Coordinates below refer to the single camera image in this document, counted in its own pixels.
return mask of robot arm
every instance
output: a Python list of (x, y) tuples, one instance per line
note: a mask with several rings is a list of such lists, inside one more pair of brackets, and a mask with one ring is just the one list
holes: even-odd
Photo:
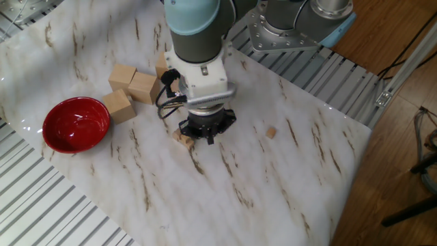
[[(258, 3), (258, 0), (165, 0), (173, 40), (173, 48), (165, 57), (167, 66), (180, 73), (179, 89), (188, 109), (188, 119), (179, 124), (182, 134), (194, 139), (205, 137), (213, 144), (215, 135), (235, 122), (234, 112), (223, 106), (236, 94), (236, 85), (228, 81), (223, 65), (229, 48), (223, 38)], [(267, 8), (264, 2), (260, 6), (261, 25), (253, 26), (267, 31), (271, 36), (268, 40), (287, 42), (293, 38), (289, 33), (297, 33), (299, 37), (311, 37), (314, 41), (311, 45), (316, 49), (336, 43), (354, 20), (352, 0), (269, 0)]]

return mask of wooden block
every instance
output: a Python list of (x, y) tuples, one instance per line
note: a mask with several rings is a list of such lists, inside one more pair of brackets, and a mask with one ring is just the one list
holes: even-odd
[(172, 136), (176, 141), (183, 144), (187, 148), (187, 150), (191, 150), (194, 147), (194, 140), (186, 135), (181, 134), (179, 128), (173, 132)]
[(172, 134), (173, 139), (176, 140), (176, 141), (179, 141), (180, 135), (181, 135), (181, 132), (180, 132), (179, 128), (176, 131), (174, 131), (173, 134)]
[(168, 71), (167, 62), (165, 61), (164, 52), (161, 52), (159, 55), (158, 61), (155, 65), (156, 76), (158, 79), (161, 79), (164, 72)]
[(153, 105), (159, 94), (159, 80), (156, 76), (136, 72), (128, 90), (133, 100)]
[(103, 103), (116, 124), (120, 124), (137, 116), (123, 89), (103, 96)]
[(191, 150), (194, 147), (194, 140), (189, 139), (186, 143), (183, 143), (187, 150)]
[(272, 139), (272, 138), (274, 137), (275, 134), (276, 134), (276, 129), (273, 128), (273, 127), (270, 127), (270, 128), (267, 130), (266, 136), (267, 136), (269, 139)]
[(112, 91), (123, 89), (124, 93), (129, 95), (128, 87), (136, 71), (134, 67), (116, 64), (108, 79)]

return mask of red bowl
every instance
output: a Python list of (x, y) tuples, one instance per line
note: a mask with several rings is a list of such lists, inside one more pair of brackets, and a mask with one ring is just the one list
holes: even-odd
[(70, 98), (47, 114), (42, 136), (50, 148), (74, 154), (98, 144), (110, 123), (108, 109), (101, 102), (89, 97)]

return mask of bowl rim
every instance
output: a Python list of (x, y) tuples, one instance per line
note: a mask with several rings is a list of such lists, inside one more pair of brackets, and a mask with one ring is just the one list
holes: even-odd
[[(44, 129), (47, 127), (47, 121), (48, 121), (49, 116), (51, 116), (52, 114), (54, 114), (54, 113), (55, 113), (55, 110), (58, 109), (58, 108), (60, 108), (60, 106), (66, 104), (66, 103), (72, 102), (72, 101), (74, 101), (74, 100), (82, 100), (82, 99), (91, 100), (91, 101), (94, 101), (95, 103), (97, 103), (97, 104), (103, 106), (103, 109), (104, 109), (104, 112), (105, 112), (106, 119), (107, 119), (107, 121), (109, 122), (108, 125), (107, 125), (107, 127), (106, 127), (105, 130), (104, 130), (104, 134), (102, 135), (102, 137), (101, 137), (98, 141), (96, 141), (95, 143), (93, 143), (93, 144), (90, 145), (89, 147), (86, 147), (86, 148), (84, 148), (84, 149), (82, 149), (82, 150), (69, 151), (69, 150), (61, 150), (61, 149), (59, 149), (59, 148), (56, 148), (55, 146), (53, 146), (51, 143), (49, 143), (49, 142), (47, 141), (46, 131), (44, 130)], [(100, 102), (99, 100), (97, 100), (97, 99), (95, 99), (95, 98), (91, 98), (91, 97), (88, 97), (88, 96), (76, 96), (76, 97), (74, 97), (74, 98), (69, 98), (69, 99), (67, 99), (67, 100), (63, 100), (62, 102), (60, 102), (60, 103), (58, 103), (56, 106), (54, 106), (54, 107), (53, 107), (53, 108), (52, 108), (52, 109), (47, 113), (46, 118), (44, 119), (44, 123), (42, 124), (42, 137), (44, 138), (44, 142), (45, 142), (45, 143), (46, 143), (50, 148), (52, 148), (54, 151), (57, 151), (57, 152), (59, 152), (59, 153), (63, 153), (63, 154), (76, 154), (76, 153), (80, 153), (80, 152), (84, 152), (84, 151), (86, 151), (86, 150), (89, 150), (89, 149), (93, 148), (94, 146), (96, 146), (98, 143), (100, 143), (100, 141), (102, 141), (102, 139), (104, 138), (104, 136), (106, 136), (106, 134), (108, 133), (108, 130), (109, 130), (110, 125), (111, 125), (111, 115), (109, 114), (109, 111), (108, 111), (107, 107), (106, 107), (102, 102)]]

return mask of black stand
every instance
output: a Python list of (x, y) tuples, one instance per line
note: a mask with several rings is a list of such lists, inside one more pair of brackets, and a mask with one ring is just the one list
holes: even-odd
[[(437, 152), (433, 155), (429, 156), (425, 160), (421, 161), (417, 165), (415, 165), (410, 172), (413, 174), (421, 173), (424, 171), (427, 167), (430, 165), (433, 165), (437, 162)], [(416, 216), (418, 214), (421, 214), (423, 212), (426, 212), (430, 209), (433, 209), (437, 207), (437, 195), (433, 195), (432, 197), (423, 200), (422, 202), (416, 203), (412, 206), (409, 206), (394, 215), (390, 215), (388, 217), (385, 217), (381, 224), (385, 227), (392, 226), (396, 223), (399, 223), (401, 221), (404, 221), (406, 219), (409, 219), (413, 216)]]
[(394, 215), (385, 217), (382, 220), (381, 224), (385, 227), (389, 227), (435, 207), (437, 207), (437, 195), (433, 195), (432, 197), (425, 199), (422, 202), (409, 206), (404, 210), (395, 213)]

